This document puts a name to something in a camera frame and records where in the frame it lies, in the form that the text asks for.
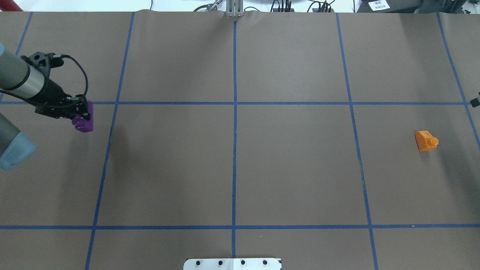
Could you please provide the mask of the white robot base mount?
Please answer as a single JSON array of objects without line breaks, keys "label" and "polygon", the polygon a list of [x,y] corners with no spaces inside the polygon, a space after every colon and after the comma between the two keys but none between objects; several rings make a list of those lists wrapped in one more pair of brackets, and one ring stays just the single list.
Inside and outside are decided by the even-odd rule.
[{"label": "white robot base mount", "polygon": [[281,270],[280,258],[198,258],[188,259],[184,270]]}]

